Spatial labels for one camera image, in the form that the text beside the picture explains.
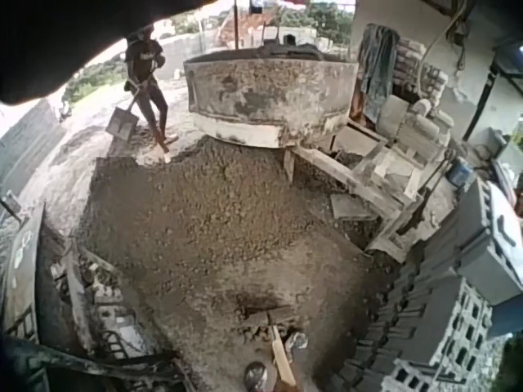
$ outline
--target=black t-shirt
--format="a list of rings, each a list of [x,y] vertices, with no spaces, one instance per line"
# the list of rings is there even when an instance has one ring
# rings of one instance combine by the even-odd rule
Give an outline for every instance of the black t-shirt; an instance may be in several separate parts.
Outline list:
[[[125,51],[125,61],[133,63],[133,71],[138,82],[145,81],[153,68],[153,60],[163,52],[158,41],[152,39],[148,42],[135,41]]]

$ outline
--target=man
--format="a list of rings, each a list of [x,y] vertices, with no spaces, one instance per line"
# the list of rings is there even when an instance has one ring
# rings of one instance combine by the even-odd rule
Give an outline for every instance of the man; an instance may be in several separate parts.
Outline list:
[[[153,31],[153,25],[146,26],[137,33],[134,39],[127,40],[128,46],[125,52],[125,62],[127,63],[129,80],[125,83],[124,89],[131,91],[133,95],[137,92],[136,103],[145,120],[147,120],[156,143],[161,147],[163,153],[168,156],[169,148],[166,146],[167,137],[165,136],[168,105],[158,86],[158,82],[152,75],[154,64],[159,68],[163,67],[165,57],[162,55],[163,49],[158,41],[150,38]],[[159,128],[156,126],[156,117],[150,104],[151,101],[160,112]]]

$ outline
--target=shovel blade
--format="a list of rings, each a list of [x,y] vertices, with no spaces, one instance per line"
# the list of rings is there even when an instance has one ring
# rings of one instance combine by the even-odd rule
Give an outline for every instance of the shovel blade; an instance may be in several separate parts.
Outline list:
[[[138,117],[120,108],[114,108],[105,131],[119,139],[129,141],[138,124]]]

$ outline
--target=blue container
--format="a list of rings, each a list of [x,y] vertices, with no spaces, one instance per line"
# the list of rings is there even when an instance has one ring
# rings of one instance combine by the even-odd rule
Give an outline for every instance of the blue container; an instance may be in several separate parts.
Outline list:
[[[457,157],[452,161],[452,166],[445,174],[449,183],[456,188],[462,188],[472,177],[472,169],[465,159]]]

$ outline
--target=dirty rag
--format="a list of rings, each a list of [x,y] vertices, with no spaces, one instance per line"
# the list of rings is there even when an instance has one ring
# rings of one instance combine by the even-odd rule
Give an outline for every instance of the dirty rag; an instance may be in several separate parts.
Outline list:
[[[396,45],[400,35],[378,24],[367,24],[360,45],[361,91],[365,95],[364,115],[376,123],[387,97],[392,93]]]

